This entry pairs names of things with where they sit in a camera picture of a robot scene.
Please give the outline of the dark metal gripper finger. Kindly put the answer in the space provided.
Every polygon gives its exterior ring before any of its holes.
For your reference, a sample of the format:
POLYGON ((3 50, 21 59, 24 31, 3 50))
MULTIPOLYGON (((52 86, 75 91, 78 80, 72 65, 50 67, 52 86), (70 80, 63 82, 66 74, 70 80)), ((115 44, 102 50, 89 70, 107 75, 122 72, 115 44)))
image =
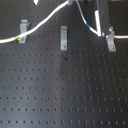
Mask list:
POLYGON ((110 17, 108 0, 93 0, 96 30, 99 37, 104 37, 110 33, 110 17))

